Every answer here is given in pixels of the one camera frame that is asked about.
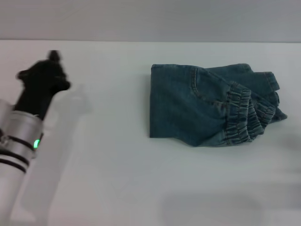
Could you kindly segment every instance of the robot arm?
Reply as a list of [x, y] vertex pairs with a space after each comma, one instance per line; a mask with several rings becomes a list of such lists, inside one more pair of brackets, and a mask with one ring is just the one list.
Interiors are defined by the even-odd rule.
[[70, 88], [58, 52], [18, 74], [24, 89], [15, 106], [0, 100], [0, 225], [7, 225], [30, 161], [42, 138], [53, 96]]

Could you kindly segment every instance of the blue denim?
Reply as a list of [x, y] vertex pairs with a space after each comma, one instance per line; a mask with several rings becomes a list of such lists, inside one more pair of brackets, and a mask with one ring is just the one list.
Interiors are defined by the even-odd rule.
[[217, 68], [153, 65], [150, 137], [173, 137], [192, 146], [252, 142], [280, 109], [273, 73], [247, 64]]

